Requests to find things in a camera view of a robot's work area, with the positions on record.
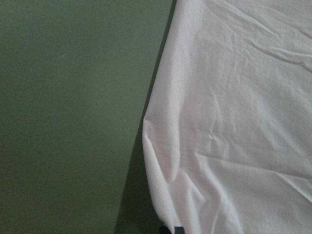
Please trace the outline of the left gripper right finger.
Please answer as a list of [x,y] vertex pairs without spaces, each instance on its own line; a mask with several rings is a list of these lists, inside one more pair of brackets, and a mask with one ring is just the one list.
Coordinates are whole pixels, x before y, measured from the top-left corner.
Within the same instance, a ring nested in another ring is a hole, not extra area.
[[184,228],[183,227],[175,227],[175,234],[184,234]]

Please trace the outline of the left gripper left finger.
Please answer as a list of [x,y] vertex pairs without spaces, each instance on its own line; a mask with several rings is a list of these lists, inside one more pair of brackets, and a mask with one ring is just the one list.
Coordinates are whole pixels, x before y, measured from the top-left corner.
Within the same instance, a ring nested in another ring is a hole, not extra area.
[[160,226],[159,234],[171,234],[171,231],[166,226]]

